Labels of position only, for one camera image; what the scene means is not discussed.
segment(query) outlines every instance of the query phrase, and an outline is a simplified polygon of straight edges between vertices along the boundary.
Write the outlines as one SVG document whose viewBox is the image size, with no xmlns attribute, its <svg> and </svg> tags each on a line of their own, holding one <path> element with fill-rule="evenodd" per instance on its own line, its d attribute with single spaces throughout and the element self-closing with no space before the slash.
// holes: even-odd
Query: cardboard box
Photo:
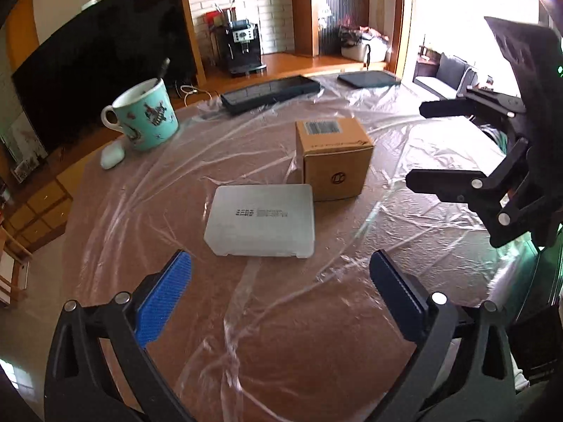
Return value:
<svg viewBox="0 0 563 422">
<path fill-rule="evenodd" d="M 364 187 L 373 142 L 356 119 L 297 121 L 297 165 L 315 201 L 356 197 Z"/>
</svg>

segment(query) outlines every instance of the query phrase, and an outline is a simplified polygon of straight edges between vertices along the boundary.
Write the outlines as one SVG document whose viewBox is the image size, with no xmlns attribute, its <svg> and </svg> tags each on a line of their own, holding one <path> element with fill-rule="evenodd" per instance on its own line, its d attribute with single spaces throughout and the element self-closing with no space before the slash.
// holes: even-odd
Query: television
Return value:
<svg viewBox="0 0 563 422">
<path fill-rule="evenodd" d="M 182 0 L 101 0 L 53 33 L 13 73 L 27 118 L 48 153 L 101 126 L 102 109 L 156 77 L 192 83 L 196 68 Z"/>
</svg>

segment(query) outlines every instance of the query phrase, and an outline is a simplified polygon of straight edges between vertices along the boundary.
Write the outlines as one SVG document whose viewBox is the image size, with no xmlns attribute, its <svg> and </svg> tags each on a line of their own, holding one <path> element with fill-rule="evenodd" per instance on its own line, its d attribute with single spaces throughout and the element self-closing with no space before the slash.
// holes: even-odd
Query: white plastic box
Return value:
<svg viewBox="0 0 563 422">
<path fill-rule="evenodd" d="M 219 187 L 204 239 L 216 255 L 310 257 L 315 249 L 311 186 Z"/>
</svg>

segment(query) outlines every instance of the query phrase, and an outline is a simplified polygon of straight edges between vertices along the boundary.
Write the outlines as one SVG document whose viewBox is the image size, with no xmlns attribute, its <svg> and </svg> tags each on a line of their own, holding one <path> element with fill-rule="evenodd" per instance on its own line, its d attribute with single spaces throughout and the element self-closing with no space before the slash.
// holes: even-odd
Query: sofa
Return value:
<svg viewBox="0 0 563 422">
<path fill-rule="evenodd" d="M 413 82 L 440 100 L 452 100 L 463 94 L 468 86 L 477 85 L 477 71 L 466 61 L 443 53 L 436 77 L 417 76 Z"/>
</svg>

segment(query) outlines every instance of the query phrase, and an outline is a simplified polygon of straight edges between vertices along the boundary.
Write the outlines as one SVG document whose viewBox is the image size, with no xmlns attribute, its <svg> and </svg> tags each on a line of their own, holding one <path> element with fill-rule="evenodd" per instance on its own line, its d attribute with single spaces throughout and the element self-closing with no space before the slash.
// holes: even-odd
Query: plastic sheet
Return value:
<svg viewBox="0 0 563 422">
<path fill-rule="evenodd" d="M 502 304 L 517 277 L 525 238 L 493 249 L 465 205 L 404 183 L 415 167 L 489 174 L 503 157 L 489 138 L 463 117 L 425 121 L 404 85 L 318 80 L 318 95 L 235 118 L 219 100 L 185 108 L 164 145 L 128 150 L 108 172 L 94 159 L 74 201 L 64 290 L 83 306 L 132 291 L 177 249 L 191 254 L 192 283 L 147 350 L 200 422 L 362 421 L 414 349 L 370 281 L 378 249 L 469 306 Z M 215 256 L 203 240 L 215 189 L 295 182 L 295 120 L 330 117 L 359 119 L 375 150 L 360 197 L 315 204 L 313 257 Z"/>
</svg>

